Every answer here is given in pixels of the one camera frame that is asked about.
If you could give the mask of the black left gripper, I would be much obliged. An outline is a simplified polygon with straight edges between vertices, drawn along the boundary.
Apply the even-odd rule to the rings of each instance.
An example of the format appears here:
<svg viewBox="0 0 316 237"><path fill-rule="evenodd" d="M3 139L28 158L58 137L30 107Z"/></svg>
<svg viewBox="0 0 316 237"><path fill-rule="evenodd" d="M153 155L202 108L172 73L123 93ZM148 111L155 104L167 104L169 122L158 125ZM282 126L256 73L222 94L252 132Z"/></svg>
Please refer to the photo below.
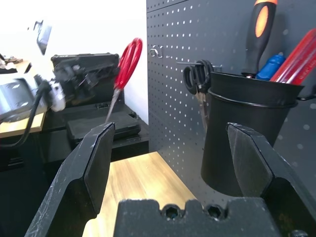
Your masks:
<svg viewBox="0 0 316 237"><path fill-rule="evenodd" d="M89 99L88 90L112 82L119 71L120 67L115 64L99 64L83 69L78 64L71 66L60 63L53 72L56 81L61 84L66 102L80 104Z"/></svg>

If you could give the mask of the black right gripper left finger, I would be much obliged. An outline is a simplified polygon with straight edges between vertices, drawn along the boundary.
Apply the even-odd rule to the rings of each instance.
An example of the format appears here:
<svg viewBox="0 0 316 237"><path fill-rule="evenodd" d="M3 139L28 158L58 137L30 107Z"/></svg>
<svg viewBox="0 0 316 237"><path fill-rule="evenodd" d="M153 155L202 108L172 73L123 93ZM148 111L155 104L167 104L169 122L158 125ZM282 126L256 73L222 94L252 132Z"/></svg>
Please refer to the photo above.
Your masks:
<svg viewBox="0 0 316 237"><path fill-rule="evenodd" d="M97 217L109 176L113 123L91 129L58 169L25 235L80 237Z"/></svg>

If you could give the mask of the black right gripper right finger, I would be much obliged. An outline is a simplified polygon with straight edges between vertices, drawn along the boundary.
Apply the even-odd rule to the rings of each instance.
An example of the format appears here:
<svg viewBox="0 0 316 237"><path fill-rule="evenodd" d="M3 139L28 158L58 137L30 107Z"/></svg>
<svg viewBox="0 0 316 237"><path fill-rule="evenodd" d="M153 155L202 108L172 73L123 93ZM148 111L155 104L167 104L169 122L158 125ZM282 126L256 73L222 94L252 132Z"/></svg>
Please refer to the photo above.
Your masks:
<svg viewBox="0 0 316 237"><path fill-rule="evenodd" d="M281 236L314 237L316 201L290 164L252 128L229 122L227 134L242 194L264 200Z"/></svg>

